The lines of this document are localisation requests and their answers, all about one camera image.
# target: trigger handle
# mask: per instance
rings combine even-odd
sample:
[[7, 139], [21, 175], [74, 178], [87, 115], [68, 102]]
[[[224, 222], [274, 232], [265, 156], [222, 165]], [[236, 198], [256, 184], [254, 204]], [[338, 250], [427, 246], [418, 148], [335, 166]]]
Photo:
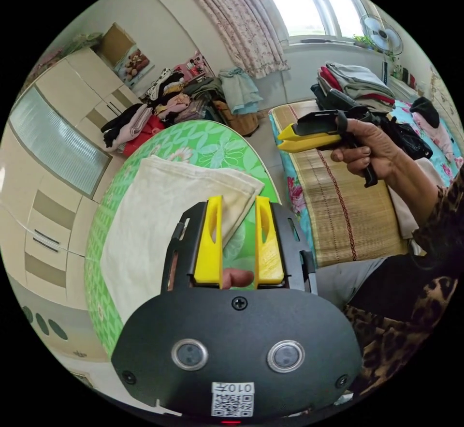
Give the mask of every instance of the trigger handle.
[[[352, 133], [347, 132], [344, 135], [344, 137], [350, 148], [359, 148], [361, 146], [359, 145], [358, 141], [356, 140], [356, 137]], [[364, 184], [366, 188], [377, 185], [378, 183], [377, 174], [374, 171], [374, 168], [371, 163], [363, 170], [362, 173], [366, 181], [366, 183]]]

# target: windowsill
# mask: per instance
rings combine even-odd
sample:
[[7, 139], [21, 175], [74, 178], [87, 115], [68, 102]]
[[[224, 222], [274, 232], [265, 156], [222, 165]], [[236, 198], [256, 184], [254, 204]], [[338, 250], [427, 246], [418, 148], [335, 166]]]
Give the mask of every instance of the windowsill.
[[338, 49], [343, 49], [343, 50], [348, 50], [348, 51], [353, 51], [354, 48], [356, 48], [357, 51], [359, 52], [364, 52], [367, 55], [376, 55], [379, 57], [384, 57], [382, 53], [379, 53], [374, 50], [369, 50], [368, 48], [362, 48], [360, 46], [354, 45], [348, 41], [346, 42], [338, 42], [336, 40], [332, 40], [330, 42], [324, 42], [324, 43], [313, 43], [313, 44], [303, 44], [303, 43], [296, 43], [296, 44], [290, 44], [283, 46], [284, 53], [291, 53], [295, 51], [307, 51], [315, 48], [320, 48], [323, 46], [324, 48], [338, 48]]

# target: yellow gripper jaw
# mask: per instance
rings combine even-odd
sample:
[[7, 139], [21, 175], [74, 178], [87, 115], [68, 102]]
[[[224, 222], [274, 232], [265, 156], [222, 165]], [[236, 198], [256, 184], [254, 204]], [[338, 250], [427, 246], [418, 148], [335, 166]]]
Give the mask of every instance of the yellow gripper jaw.
[[279, 242], [269, 198], [256, 197], [255, 288], [279, 285], [284, 280]]
[[193, 278], [199, 286], [222, 288], [222, 196], [208, 199]]

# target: floor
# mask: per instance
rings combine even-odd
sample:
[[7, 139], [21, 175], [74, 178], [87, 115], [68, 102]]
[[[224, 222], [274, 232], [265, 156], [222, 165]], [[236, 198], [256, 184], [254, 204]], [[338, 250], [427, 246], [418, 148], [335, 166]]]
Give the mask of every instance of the floor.
[[246, 139], [264, 162], [283, 205], [290, 207], [284, 168], [268, 118], [260, 119], [260, 128]]

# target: wall fan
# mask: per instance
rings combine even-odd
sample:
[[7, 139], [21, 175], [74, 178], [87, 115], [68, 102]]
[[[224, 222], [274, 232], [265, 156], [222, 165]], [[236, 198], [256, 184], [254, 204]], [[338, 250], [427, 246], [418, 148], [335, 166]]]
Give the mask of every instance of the wall fan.
[[[364, 15], [361, 17], [361, 27], [364, 35], [384, 56], [391, 58], [403, 52], [403, 41], [398, 32], [383, 19], [372, 15]], [[387, 84], [388, 62], [386, 58], [383, 62], [382, 75], [384, 84]]]

